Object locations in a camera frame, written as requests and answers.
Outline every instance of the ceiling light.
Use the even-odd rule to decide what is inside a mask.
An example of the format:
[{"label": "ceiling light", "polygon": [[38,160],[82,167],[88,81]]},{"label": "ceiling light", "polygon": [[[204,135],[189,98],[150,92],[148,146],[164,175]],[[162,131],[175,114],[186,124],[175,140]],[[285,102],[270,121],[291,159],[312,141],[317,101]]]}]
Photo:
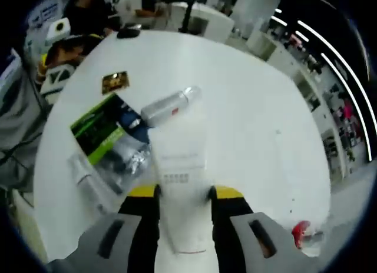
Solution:
[{"label": "ceiling light", "polygon": [[299,36],[300,38],[302,38],[304,41],[306,42],[309,42],[309,39],[307,37],[305,37],[302,33],[300,33],[299,31],[296,31],[295,32],[297,36]]},{"label": "ceiling light", "polygon": [[377,134],[376,116],[375,116],[375,114],[373,112],[371,102],[369,101],[369,98],[366,95],[364,87],[361,85],[361,82],[360,82],[359,78],[356,76],[356,74],[354,73],[354,71],[352,70],[352,68],[348,65],[348,63],[345,61],[345,59],[343,58],[343,56],[341,56],[340,53],[323,36],[321,36],[319,33],[317,33],[315,30],[313,30],[310,26],[306,25],[304,22],[298,20],[297,23],[299,25],[301,25],[302,27],[304,27],[305,29],[307,29],[309,32],[311,32],[314,36],[316,36],[317,38],[319,38],[329,49],[331,49],[331,51],[336,55],[336,57],[338,57],[339,60],[342,61],[343,65],[349,71],[349,73],[351,74],[351,76],[355,80],[356,84],[358,85],[358,87],[359,87],[362,95],[365,98],[365,101],[366,101],[366,104],[368,106],[369,112],[372,115],[373,124],[375,126],[375,132]]},{"label": "ceiling light", "polygon": [[355,97],[353,96],[353,93],[352,91],[350,90],[350,88],[348,87],[348,84],[346,83],[346,81],[344,80],[342,74],[340,74],[340,72],[338,71],[338,69],[336,69],[335,65],[330,61],[330,59],[325,55],[325,54],[321,54],[321,56],[325,59],[325,61],[330,65],[331,69],[334,71],[334,73],[338,76],[338,78],[340,79],[340,81],[342,82],[342,84],[344,85],[344,87],[346,88],[349,96],[351,97],[351,100],[359,114],[359,117],[360,117],[360,121],[361,121],[361,125],[363,126],[363,130],[364,130],[364,136],[365,136],[365,141],[366,141],[366,148],[368,149],[368,158],[369,158],[369,161],[372,161],[372,154],[371,154],[371,146],[369,144],[369,137],[368,137],[368,133],[366,132],[366,125],[364,123],[364,119],[363,119],[363,116],[361,114],[361,111],[360,111],[360,108],[359,108],[359,105],[358,103],[356,102],[356,99]]},{"label": "ceiling light", "polygon": [[277,18],[277,17],[275,17],[273,15],[271,16],[271,19],[275,20],[276,22],[278,22],[280,24],[282,24],[283,26],[287,26],[288,25],[286,22],[284,22],[283,20],[281,20],[281,19],[279,19],[279,18]]}]

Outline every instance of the small gold card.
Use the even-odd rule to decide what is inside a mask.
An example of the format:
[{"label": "small gold card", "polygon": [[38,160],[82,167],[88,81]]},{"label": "small gold card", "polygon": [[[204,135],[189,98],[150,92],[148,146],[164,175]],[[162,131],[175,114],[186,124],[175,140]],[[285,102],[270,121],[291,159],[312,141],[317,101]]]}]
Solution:
[{"label": "small gold card", "polygon": [[116,89],[123,89],[130,86],[127,72],[117,72],[102,78],[102,94],[105,95]]}]

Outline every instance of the black computer mouse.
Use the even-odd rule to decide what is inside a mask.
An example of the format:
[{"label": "black computer mouse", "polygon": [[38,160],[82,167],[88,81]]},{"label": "black computer mouse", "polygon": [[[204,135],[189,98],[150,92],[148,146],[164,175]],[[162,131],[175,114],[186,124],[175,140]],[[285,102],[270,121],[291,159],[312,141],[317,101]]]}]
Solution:
[{"label": "black computer mouse", "polygon": [[117,38],[118,39],[129,39],[129,38],[136,38],[139,36],[140,30],[139,29],[130,29],[130,28],[123,28],[120,29]]}]

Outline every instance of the white round table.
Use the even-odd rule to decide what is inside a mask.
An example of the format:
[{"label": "white round table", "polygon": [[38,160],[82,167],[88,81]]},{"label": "white round table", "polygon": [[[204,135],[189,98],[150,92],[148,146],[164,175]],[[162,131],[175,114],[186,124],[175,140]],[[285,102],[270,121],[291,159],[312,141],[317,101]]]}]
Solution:
[{"label": "white round table", "polygon": [[65,258],[98,216],[70,178],[79,149],[70,125],[102,101],[102,77],[127,71],[118,91],[135,111],[188,86],[203,90],[207,174],[241,191],[254,212],[287,229],[322,225],[330,207],[328,164],[317,126],[296,85],[229,46],[172,32],[107,37],[77,68],[53,107],[35,167],[35,217],[48,259]]}]

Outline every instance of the black shirt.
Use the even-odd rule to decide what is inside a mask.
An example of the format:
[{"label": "black shirt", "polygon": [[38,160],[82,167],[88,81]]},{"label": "black shirt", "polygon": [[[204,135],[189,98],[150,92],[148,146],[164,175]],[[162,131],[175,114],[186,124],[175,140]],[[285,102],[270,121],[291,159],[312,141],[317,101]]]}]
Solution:
[{"label": "black shirt", "polygon": [[69,3],[64,16],[70,20],[71,35],[103,35],[108,22],[108,7],[104,0],[91,0],[88,8]]}]

